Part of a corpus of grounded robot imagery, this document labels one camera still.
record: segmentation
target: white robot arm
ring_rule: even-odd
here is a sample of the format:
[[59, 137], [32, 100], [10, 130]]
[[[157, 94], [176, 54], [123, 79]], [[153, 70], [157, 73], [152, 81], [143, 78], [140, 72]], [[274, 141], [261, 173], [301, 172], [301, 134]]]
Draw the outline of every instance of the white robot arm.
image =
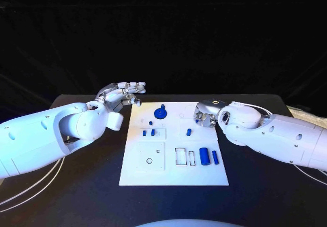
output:
[[252, 105], [219, 100], [198, 103], [195, 121], [203, 127], [216, 122], [228, 140], [249, 146], [271, 158], [300, 166], [327, 171], [327, 129], [313, 123], [273, 114], [261, 113]]
[[[111, 83], [95, 100], [72, 103], [0, 124], [0, 179], [31, 172], [97, 140], [105, 127], [120, 130], [124, 105], [141, 105], [133, 93], [144, 82]], [[65, 136], [75, 139], [67, 142]]]

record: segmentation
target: small blue part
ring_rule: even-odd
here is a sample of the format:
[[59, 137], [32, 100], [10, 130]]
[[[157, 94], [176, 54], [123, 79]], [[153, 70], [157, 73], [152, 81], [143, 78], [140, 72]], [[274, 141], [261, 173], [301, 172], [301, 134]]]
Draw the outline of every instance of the small blue part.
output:
[[219, 162], [218, 162], [218, 156], [216, 156], [216, 151], [215, 150], [213, 150], [213, 161], [215, 161], [215, 165], [218, 165]]
[[154, 117], [157, 119], [163, 119], [167, 116], [167, 111], [164, 109], [164, 104], [162, 104], [162, 107], [154, 110]]
[[192, 129], [188, 129], [186, 135], [190, 136]]
[[208, 148], [200, 148], [200, 159], [202, 165], [208, 166], [211, 164]]

